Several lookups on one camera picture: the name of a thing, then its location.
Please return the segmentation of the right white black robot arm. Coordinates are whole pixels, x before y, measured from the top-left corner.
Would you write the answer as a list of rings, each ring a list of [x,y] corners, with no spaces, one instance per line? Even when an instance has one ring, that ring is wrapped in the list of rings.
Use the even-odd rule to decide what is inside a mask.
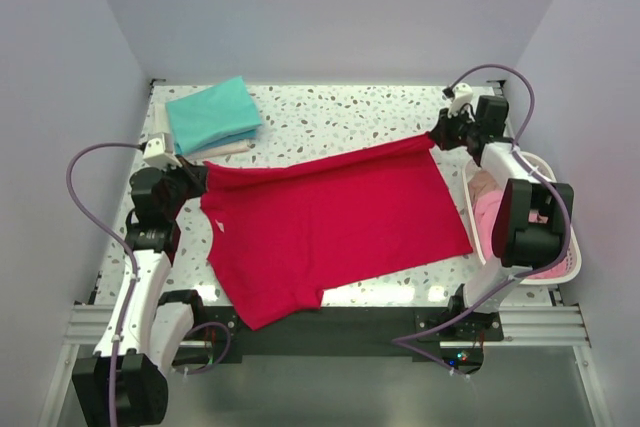
[[[506,99],[481,96],[473,108],[468,85],[447,87],[443,96],[449,106],[439,111],[429,138],[443,151],[465,148],[502,191],[491,230],[492,255],[450,298],[442,323],[424,332],[431,336],[445,331],[466,340],[493,319],[525,278],[566,258],[574,190],[542,175],[524,159],[515,140],[505,135]]]

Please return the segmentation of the red t shirt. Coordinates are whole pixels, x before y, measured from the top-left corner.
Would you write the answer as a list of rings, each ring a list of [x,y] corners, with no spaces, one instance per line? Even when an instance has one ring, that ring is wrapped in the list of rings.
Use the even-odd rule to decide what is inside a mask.
[[[260,329],[324,292],[472,248],[418,135],[282,168],[207,167],[208,256],[241,320]]]

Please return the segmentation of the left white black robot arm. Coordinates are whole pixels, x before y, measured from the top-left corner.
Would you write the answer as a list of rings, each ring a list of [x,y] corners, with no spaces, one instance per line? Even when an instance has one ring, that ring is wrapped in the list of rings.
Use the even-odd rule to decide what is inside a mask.
[[[129,183],[134,207],[121,240],[123,281],[104,333],[72,373],[89,426],[160,424],[180,343],[207,327],[197,291],[164,289],[179,250],[178,214],[205,193],[206,168],[181,160],[176,167],[143,168]]]

